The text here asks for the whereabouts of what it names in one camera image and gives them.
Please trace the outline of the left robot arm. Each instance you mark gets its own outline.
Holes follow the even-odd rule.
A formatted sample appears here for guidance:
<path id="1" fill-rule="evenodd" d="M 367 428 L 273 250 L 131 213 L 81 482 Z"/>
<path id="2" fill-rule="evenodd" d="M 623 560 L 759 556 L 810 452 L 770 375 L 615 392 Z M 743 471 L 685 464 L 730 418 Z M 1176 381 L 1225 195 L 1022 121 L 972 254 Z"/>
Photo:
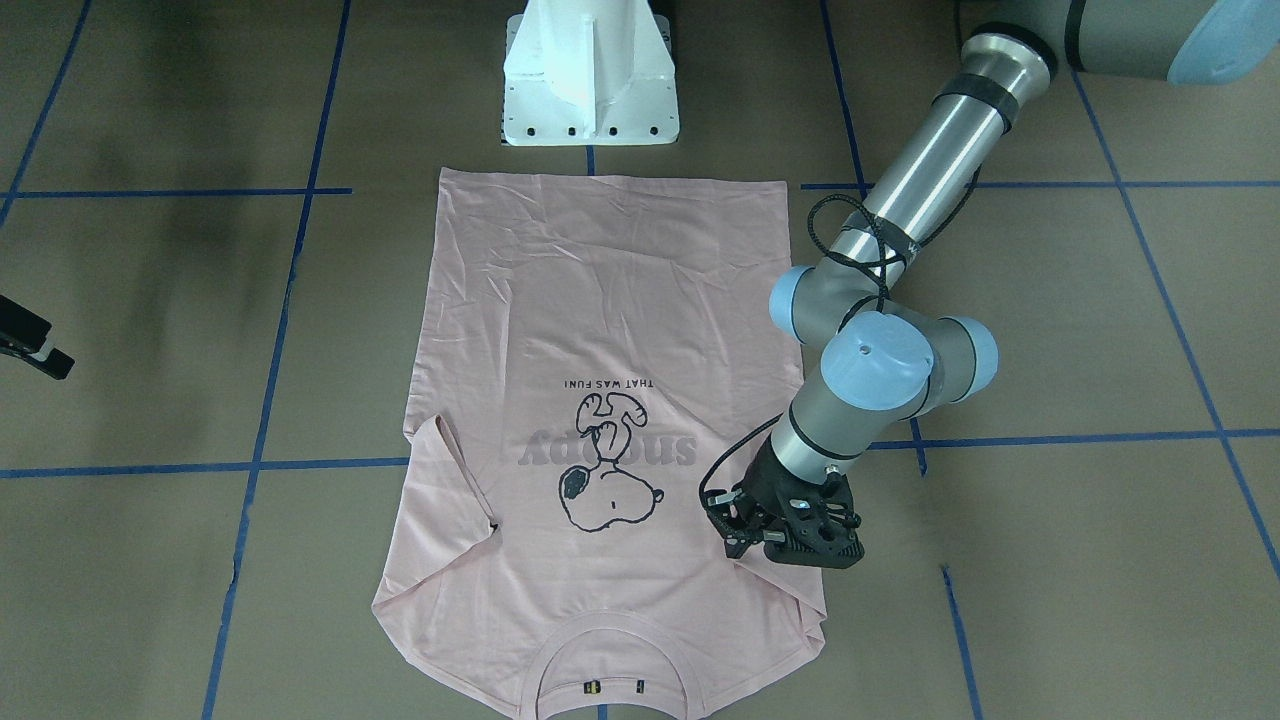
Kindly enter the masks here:
<path id="1" fill-rule="evenodd" d="M 1170 85 L 1225 85 L 1277 45 L 1275 1 L 1000 1 L 961 42 L 959 68 L 920 128 L 814 266 L 781 275 L 772 322 L 819 354 L 730 489 L 699 486 L 728 559 L 847 569 L 864 555 L 855 462 L 893 424 L 957 404 L 998 370 L 993 333 L 893 297 L 954 222 L 987 158 L 1062 70 Z"/>

